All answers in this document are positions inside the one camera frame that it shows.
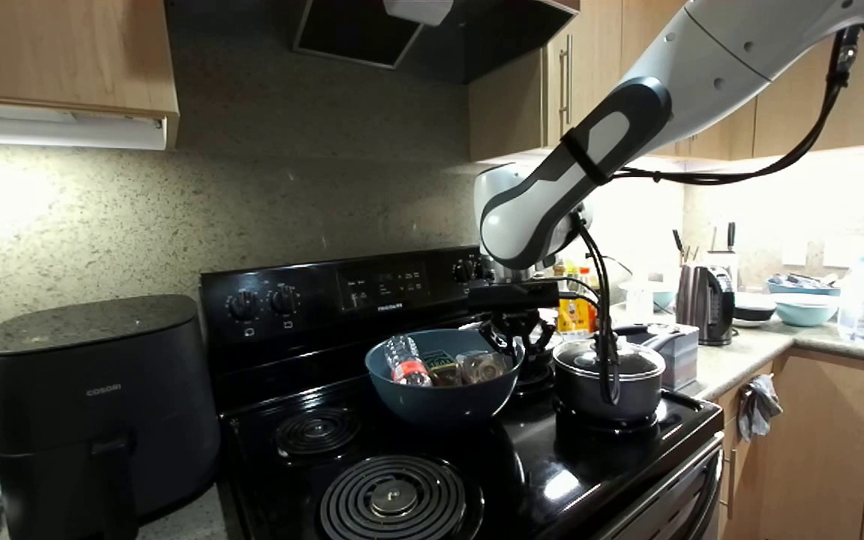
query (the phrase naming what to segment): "countertop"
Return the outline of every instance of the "countertop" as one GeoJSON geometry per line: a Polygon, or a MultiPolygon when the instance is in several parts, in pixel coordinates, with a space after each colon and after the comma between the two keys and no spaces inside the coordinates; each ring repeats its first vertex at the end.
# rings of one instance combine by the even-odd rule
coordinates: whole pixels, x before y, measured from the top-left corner
{"type": "MultiPolygon", "coordinates": [[[[700,348],[697,357],[697,384],[683,387],[683,393],[700,398],[717,398],[734,384],[741,384],[751,372],[776,359],[793,345],[851,355],[864,357],[864,343],[842,343],[835,328],[810,328],[793,330],[782,325],[764,325],[755,330],[738,330],[733,345],[726,348],[700,348]]],[[[219,493],[208,490],[202,499],[186,505],[182,510],[157,518],[140,528],[140,540],[225,540],[227,528],[222,518],[219,493]]]]}

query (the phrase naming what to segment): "air fryer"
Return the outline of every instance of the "air fryer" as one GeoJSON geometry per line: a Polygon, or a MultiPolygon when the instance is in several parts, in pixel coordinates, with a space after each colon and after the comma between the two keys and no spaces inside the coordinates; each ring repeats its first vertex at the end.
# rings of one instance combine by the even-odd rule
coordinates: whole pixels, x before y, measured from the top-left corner
{"type": "Polygon", "coordinates": [[[0,486],[17,540],[134,537],[216,474],[219,424],[189,298],[0,325],[0,486]]]}

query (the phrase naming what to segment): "stovetop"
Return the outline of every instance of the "stovetop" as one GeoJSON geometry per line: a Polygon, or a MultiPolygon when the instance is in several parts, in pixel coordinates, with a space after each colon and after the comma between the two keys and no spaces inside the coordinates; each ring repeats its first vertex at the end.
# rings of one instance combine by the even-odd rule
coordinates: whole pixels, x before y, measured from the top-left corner
{"type": "Polygon", "coordinates": [[[225,440],[250,537],[571,537],[720,424],[715,405],[665,393],[658,424],[615,432],[548,389],[478,430],[419,432],[347,378],[225,417],[225,440]]]}

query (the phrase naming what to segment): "stove control panel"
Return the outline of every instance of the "stove control panel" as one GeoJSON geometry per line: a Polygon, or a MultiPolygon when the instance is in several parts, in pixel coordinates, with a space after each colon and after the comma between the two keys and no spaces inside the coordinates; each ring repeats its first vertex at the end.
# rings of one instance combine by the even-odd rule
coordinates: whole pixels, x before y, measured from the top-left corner
{"type": "Polygon", "coordinates": [[[461,304],[492,279],[481,248],[430,248],[202,275],[210,345],[250,345],[461,304]]]}

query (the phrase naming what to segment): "kettle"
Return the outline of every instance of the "kettle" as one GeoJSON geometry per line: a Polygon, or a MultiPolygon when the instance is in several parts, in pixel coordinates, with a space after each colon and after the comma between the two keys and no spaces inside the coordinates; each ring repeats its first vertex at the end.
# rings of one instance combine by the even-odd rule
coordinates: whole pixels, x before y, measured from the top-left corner
{"type": "Polygon", "coordinates": [[[724,268],[686,264],[678,272],[674,321],[700,328],[701,345],[733,343],[734,292],[724,268]]]}

